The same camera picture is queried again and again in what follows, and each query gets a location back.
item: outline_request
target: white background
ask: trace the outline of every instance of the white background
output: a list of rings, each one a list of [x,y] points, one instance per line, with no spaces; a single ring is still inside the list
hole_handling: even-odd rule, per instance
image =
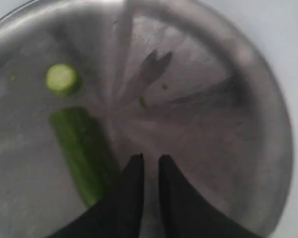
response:
[[[0,17],[27,0],[0,0]],[[272,238],[298,238],[298,0],[201,0],[224,14],[259,48],[279,80],[292,119],[291,193]]]

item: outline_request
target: stainless steel plate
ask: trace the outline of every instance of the stainless steel plate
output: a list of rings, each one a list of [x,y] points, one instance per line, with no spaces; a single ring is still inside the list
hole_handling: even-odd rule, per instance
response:
[[[80,72],[78,94],[46,90],[57,62]],[[122,168],[144,153],[142,238],[163,237],[162,154],[246,228],[276,227],[292,173],[286,106],[258,52],[205,6],[36,0],[0,20],[0,238],[46,236],[85,211],[47,122],[68,105],[100,118]]]

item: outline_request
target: black object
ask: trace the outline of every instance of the black object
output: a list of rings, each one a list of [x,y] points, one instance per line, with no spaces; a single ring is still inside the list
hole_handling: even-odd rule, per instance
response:
[[[137,238],[144,206],[144,159],[133,155],[112,189],[49,238]]]
[[[159,196],[167,238],[259,238],[208,203],[168,155],[159,160]]]

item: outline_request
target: green cucumber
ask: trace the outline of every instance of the green cucumber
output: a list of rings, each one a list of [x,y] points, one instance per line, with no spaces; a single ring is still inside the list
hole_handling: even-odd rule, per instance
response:
[[[68,96],[80,88],[81,81],[77,71],[72,66],[58,63],[48,68],[45,84],[55,94]]]
[[[94,205],[120,174],[98,121],[81,107],[54,112],[49,121],[81,198]]]

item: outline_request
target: cucumber slice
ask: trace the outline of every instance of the cucumber slice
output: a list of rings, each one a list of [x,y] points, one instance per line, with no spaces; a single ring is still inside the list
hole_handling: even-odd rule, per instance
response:
[[[58,63],[48,68],[45,79],[46,86],[59,96],[68,96],[81,86],[76,70],[64,63]]]

